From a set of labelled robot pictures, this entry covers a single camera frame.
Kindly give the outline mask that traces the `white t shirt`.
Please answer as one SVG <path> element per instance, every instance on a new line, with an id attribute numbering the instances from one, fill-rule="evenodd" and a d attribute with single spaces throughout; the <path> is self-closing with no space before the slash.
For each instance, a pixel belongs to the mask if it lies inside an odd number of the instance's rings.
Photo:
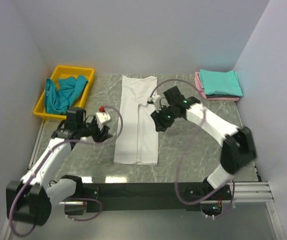
<path id="1" fill-rule="evenodd" d="M 118 122 L 121 130 L 115 142 L 115 164 L 151 165 L 158 164 L 159 133 L 151 113 L 155 107 L 148 98 L 157 86 L 155 76 L 146 78 L 122 77 L 119 112 L 123 121 Z"/>

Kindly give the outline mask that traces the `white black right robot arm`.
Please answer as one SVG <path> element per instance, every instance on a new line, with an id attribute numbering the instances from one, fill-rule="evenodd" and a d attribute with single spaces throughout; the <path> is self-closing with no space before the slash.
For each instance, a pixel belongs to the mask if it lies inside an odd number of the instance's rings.
<path id="1" fill-rule="evenodd" d="M 157 132 L 166 131 L 175 119 L 182 118 L 200 126 L 221 147 L 219 165 L 206 178 L 207 184 L 203 187 L 203 195 L 213 200 L 221 193 L 222 184 L 231 181 L 237 172 L 257 158 L 252 131 L 246 126 L 238 127 L 225 121 L 196 97 L 184 97 L 176 86 L 163 95 L 167 105 L 161 105 L 162 97 L 157 94 L 152 94 L 147 99 L 147 103 L 155 107 L 150 116 Z"/>

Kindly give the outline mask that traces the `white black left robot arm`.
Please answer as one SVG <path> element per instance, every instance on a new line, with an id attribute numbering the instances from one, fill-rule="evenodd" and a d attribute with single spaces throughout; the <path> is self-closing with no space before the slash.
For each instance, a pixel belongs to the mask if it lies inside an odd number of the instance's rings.
<path id="1" fill-rule="evenodd" d="M 70 198 L 78 201 L 85 197 L 81 177 L 64 175 L 57 183 L 49 183 L 76 144 L 91 137 L 93 143 L 110 139 L 108 123 L 110 115 L 102 106 L 87 120 L 83 108 L 71 107 L 53 131 L 46 150 L 34 166 L 19 180 L 11 181 L 6 187 L 6 209 L 9 222 L 22 222 L 42 226 L 49 219 L 52 210 L 60 202 Z"/>

